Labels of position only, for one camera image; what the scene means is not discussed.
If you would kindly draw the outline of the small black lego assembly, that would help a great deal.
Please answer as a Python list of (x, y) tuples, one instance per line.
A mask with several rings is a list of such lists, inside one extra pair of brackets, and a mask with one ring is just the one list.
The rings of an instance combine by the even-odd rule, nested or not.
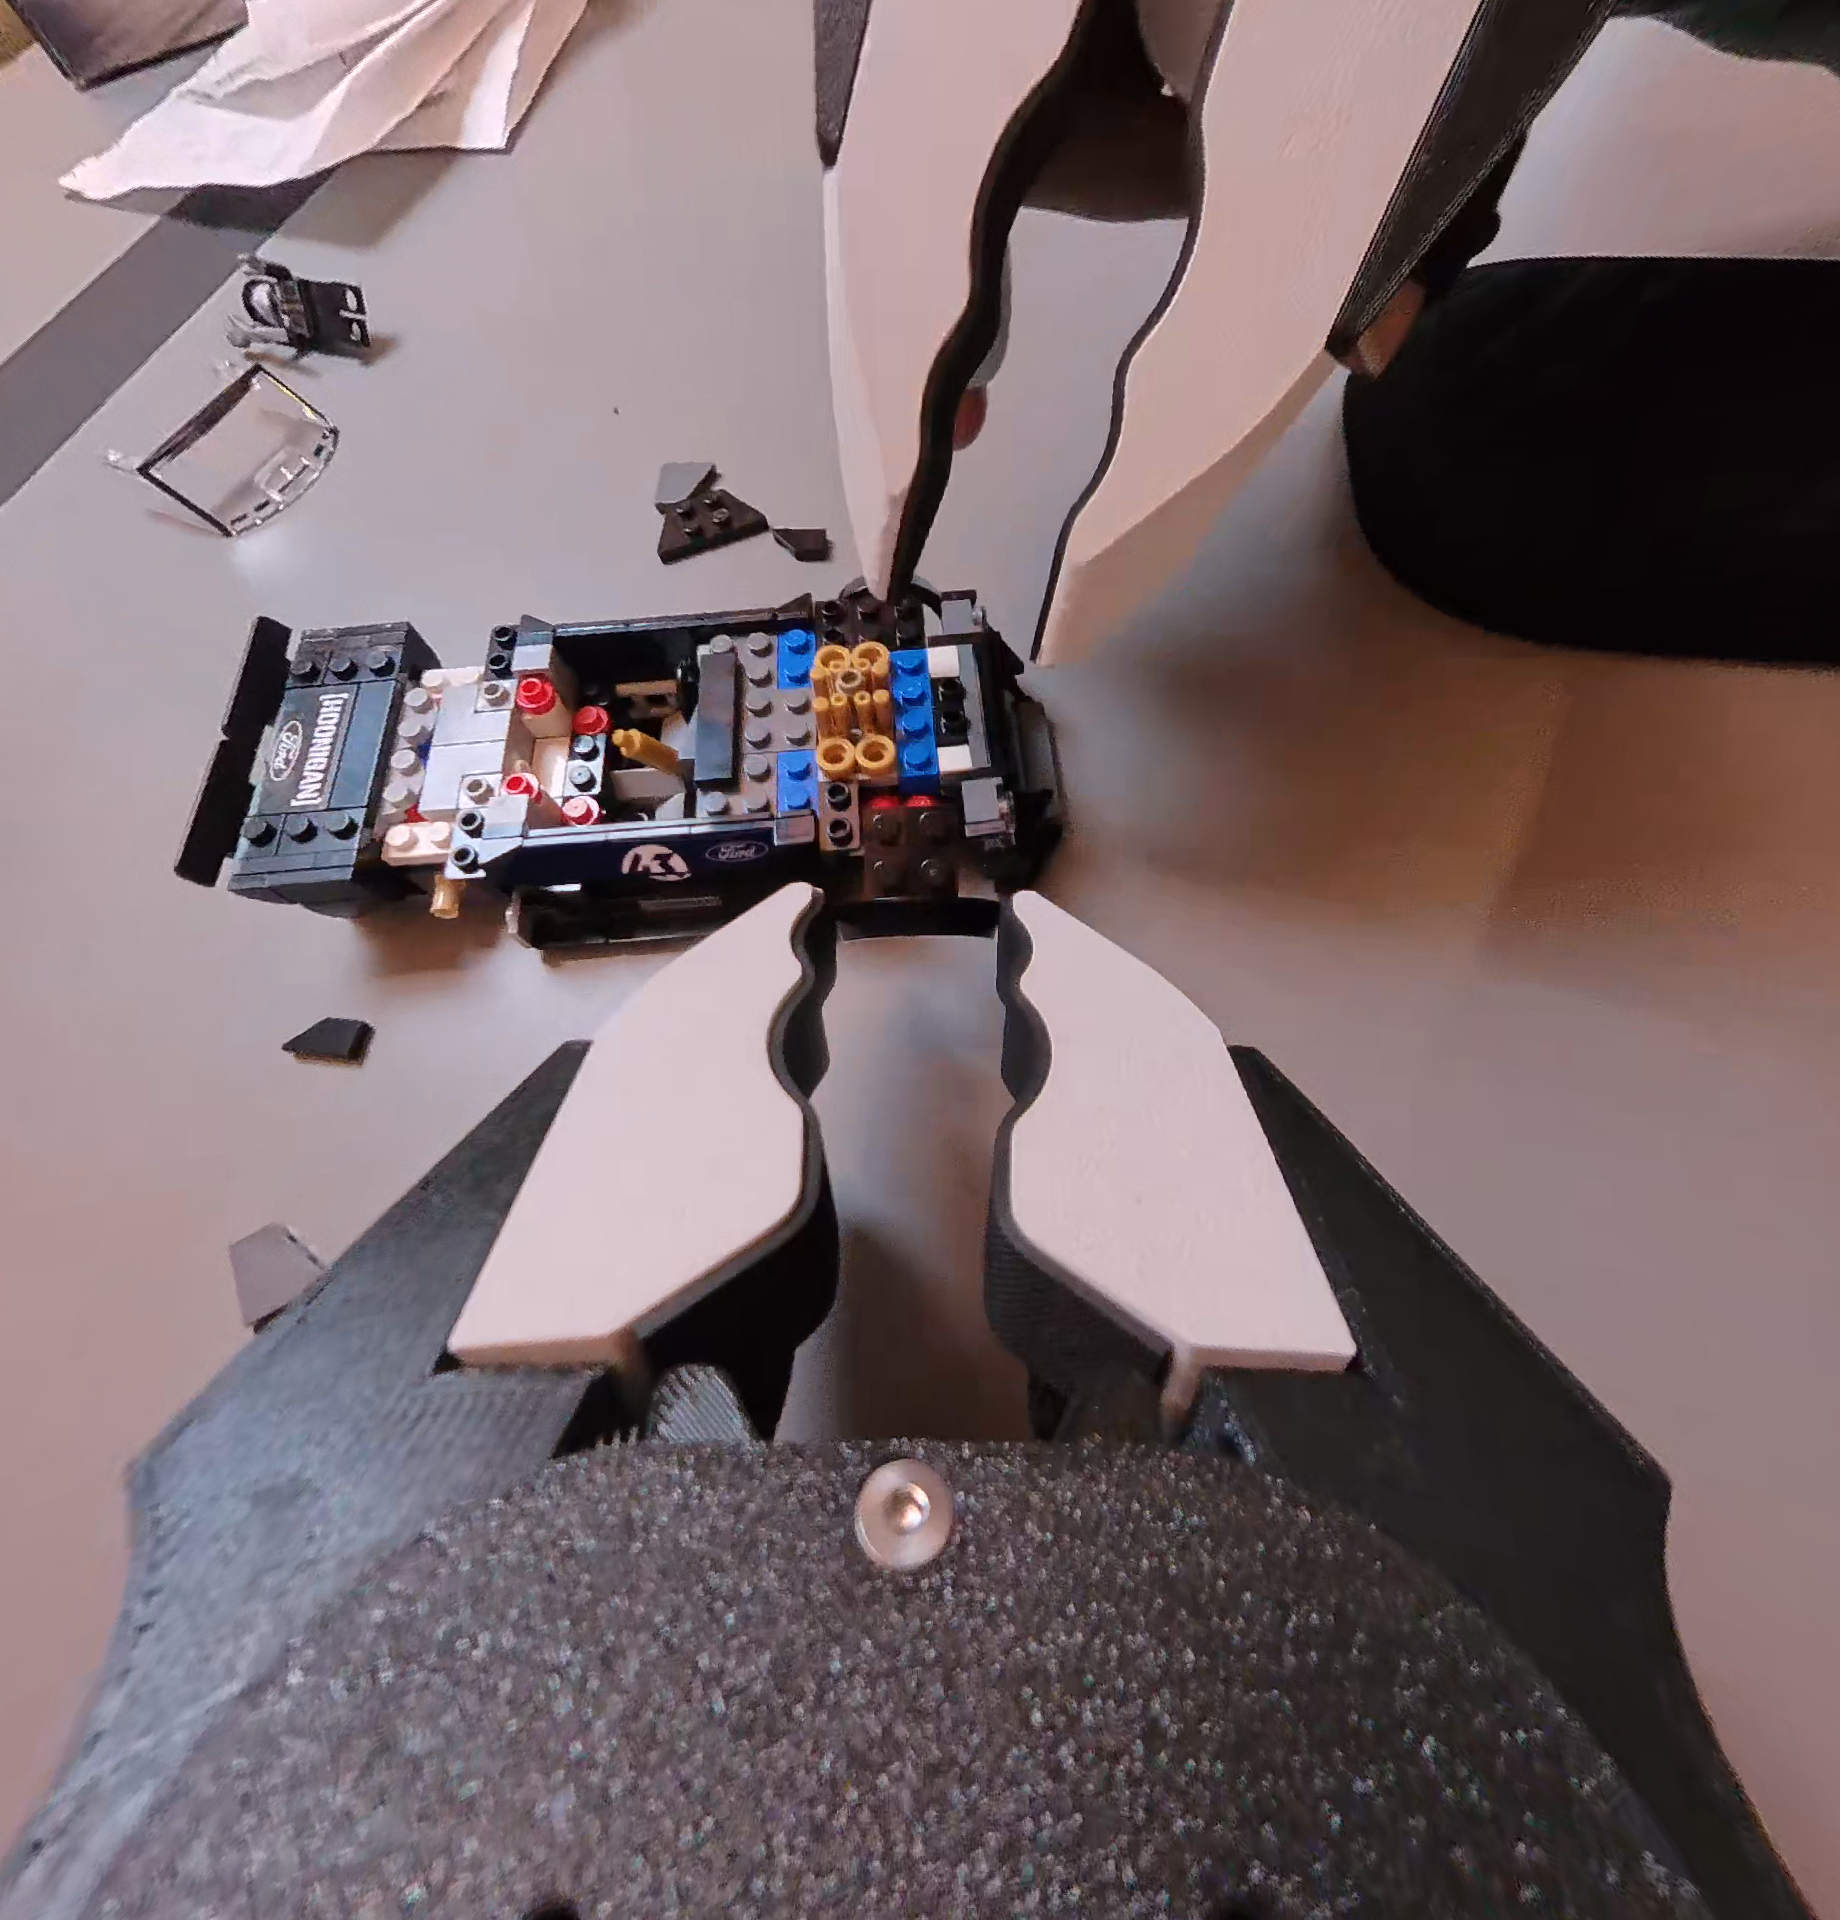
[(295, 275), (277, 260), (239, 256), (238, 309), (224, 319), (232, 348), (366, 360), (374, 352), (366, 301), (348, 280)]

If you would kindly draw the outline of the crumpled white paper bag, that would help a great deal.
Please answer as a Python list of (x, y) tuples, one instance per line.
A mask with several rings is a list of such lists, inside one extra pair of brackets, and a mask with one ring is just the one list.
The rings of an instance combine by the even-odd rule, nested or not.
[(376, 151), (501, 151), (587, 3), (251, 3), (245, 26), (61, 176), (113, 203), (276, 186)]

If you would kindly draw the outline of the clear lego windshield piece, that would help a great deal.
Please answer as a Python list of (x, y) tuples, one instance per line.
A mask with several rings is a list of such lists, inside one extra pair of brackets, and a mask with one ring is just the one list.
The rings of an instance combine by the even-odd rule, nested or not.
[(224, 382), (157, 444), (137, 456), (107, 449), (107, 466), (217, 536), (239, 539), (318, 483), (341, 432), (268, 363), (243, 358), (221, 372)]

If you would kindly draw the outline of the black wedge lego plate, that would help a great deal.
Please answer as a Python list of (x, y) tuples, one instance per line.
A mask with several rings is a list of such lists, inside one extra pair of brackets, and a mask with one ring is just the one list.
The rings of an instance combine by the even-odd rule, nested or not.
[(656, 558), (677, 565), (770, 531), (766, 516), (719, 485), (661, 505)]

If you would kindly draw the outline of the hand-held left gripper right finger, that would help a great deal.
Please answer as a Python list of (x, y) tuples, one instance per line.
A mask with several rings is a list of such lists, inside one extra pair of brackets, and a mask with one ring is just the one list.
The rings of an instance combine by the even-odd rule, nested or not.
[(1027, 1382), (1133, 1379), (1181, 1418), (1211, 1372), (1341, 1374), (1355, 1338), (1218, 1025), (1033, 889), (996, 991), (984, 1307)]

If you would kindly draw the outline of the lego car model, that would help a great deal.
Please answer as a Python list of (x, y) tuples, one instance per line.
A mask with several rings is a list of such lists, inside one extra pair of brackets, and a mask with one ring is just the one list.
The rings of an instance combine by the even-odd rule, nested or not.
[(679, 943), (785, 884), (848, 937), (984, 937), (1066, 826), (1048, 709), (979, 598), (495, 625), (253, 622), (175, 875), (358, 918), (503, 904), (526, 947)]

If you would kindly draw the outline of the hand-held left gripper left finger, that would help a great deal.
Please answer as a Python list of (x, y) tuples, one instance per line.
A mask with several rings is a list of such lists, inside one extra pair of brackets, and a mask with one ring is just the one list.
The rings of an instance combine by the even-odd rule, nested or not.
[(447, 1338), (462, 1368), (713, 1366), (783, 1411), (836, 1304), (812, 1109), (835, 928), (791, 882), (595, 1031)]

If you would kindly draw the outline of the grey lego slope piece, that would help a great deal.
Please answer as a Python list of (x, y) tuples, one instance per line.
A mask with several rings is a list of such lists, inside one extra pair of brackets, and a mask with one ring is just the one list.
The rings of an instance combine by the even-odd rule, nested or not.
[(326, 1275), (318, 1252), (288, 1226), (264, 1224), (228, 1244), (228, 1269), (243, 1328), (258, 1333)]

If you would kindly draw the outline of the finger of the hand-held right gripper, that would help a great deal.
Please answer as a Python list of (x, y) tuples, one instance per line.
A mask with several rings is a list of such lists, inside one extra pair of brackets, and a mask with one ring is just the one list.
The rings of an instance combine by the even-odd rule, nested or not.
[(1326, 380), (1327, 331), (1478, 12), (1226, 10), (1196, 96), (1196, 220), (1060, 535), (1039, 664), (1077, 664), (1142, 612)]
[(839, 471), (867, 587), (899, 597), (953, 460), (958, 391), (990, 348), (1018, 208), (1006, 165), (1077, 52), (1077, 3), (874, 3), (832, 60), (821, 176)]

